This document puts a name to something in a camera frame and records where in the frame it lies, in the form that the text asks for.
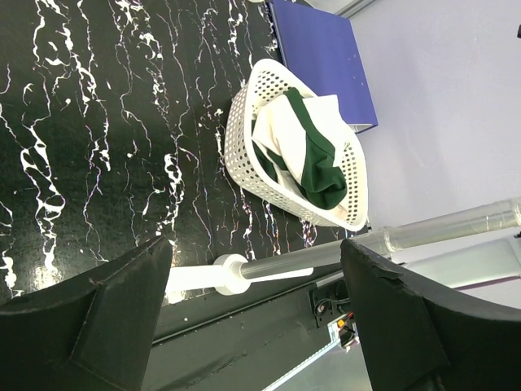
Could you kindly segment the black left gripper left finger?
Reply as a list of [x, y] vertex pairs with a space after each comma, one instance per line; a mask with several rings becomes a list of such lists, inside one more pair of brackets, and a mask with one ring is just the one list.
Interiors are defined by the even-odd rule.
[[165, 237], [1, 306], [3, 390], [139, 390], [173, 255]]

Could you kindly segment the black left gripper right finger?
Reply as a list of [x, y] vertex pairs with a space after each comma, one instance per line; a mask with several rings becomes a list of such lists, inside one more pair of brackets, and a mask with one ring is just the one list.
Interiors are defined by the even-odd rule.
[[374, 390], [518, 390], [520, 311], [346, 239], [341, 265]]

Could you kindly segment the green and white t shirt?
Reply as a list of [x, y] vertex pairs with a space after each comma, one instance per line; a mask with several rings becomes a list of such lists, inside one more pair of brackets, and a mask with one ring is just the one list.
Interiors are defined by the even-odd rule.
[[335, 95], [305, 98], [294, 87], [252, 120], [252, 146], [265, 173], [339, 219], [348, 216], [348, 183], [340, 164], [351, 133]]

